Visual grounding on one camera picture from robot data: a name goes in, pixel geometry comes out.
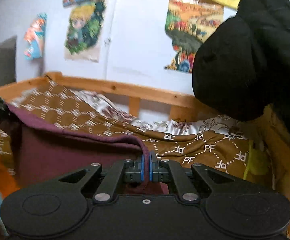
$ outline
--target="screw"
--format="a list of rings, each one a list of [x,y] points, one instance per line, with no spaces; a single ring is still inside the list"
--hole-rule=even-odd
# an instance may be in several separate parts
[[[94,198],[96,200],[98,200],[98,201],[103,202],[103,201],[109,200],[110,199],[110,195],[108,195],[107,193],[99,193],[99,194],[95,195]]]
[[[144,199],[144,200],[143,200],[143,203],[146,204],[146,205],[147,205],[147,204],[150,204],[150,200],[149,200],[149,199]]]
[[[187,201],[194,201],[198,199],[198,196],[195,193],[185,193],[182,198]]]

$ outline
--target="black puffer jacket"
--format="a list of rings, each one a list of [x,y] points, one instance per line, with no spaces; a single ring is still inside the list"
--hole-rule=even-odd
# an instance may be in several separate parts
[[[273,103],[290,132],[290,1],[241,0],[198,50],[193,90],[203,103],[241,121]]]

